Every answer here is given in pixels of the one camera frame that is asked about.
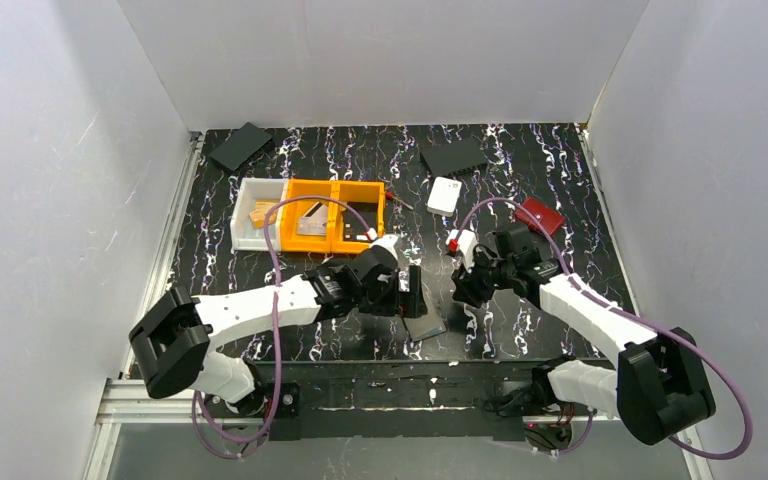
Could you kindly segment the grey card holder blue inside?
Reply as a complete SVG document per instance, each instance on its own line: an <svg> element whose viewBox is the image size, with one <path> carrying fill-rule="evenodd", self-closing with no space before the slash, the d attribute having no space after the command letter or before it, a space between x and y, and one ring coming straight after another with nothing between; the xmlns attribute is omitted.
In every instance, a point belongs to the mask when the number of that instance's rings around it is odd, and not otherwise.
<svg viewBox="0 0 768 480"><path fill-rule="evenodd" d="M413 342L420 342L446 331L445 320L433 305L426 302L421 293L402 293L401 317Z"/></svg>

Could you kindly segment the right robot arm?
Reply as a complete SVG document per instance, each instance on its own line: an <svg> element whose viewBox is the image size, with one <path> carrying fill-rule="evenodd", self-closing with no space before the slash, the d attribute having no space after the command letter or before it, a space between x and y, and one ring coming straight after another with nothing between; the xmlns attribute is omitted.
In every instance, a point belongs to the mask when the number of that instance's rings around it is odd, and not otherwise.
<svg viewBox="0 0 768 480"><path fill-rule="evenodd" d="M510 290L562 320L608 361L599 367L561 355L533 368L531 381L510 394L522 405L580 404L622 421L631 435L654 445L716 412L716 402L695 341L681 328L667 333L642 326L592 290L559 260L545 259L529 229L513 225L479 243L470 230L453 230L449 255L460 264L451 279L455 301L481 307Z"/></svg>

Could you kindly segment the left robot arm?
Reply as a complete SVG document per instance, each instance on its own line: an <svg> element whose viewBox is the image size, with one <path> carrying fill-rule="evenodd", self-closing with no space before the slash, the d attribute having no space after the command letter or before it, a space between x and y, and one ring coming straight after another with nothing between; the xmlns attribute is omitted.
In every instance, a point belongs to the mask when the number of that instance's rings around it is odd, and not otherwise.
<svg viewBox="0 0 768 480"><path fill-rule="evenodd" d="M394 250L376 242L352 259L328 260L278 286L204 296L172 288L148 309L128 340L150 398L194 390L236 403L256 391L256 376L244 360L220 353L221 347L352 311L422 319L429 308L420 269L410 266L407 279L402 289Z"/></svg>

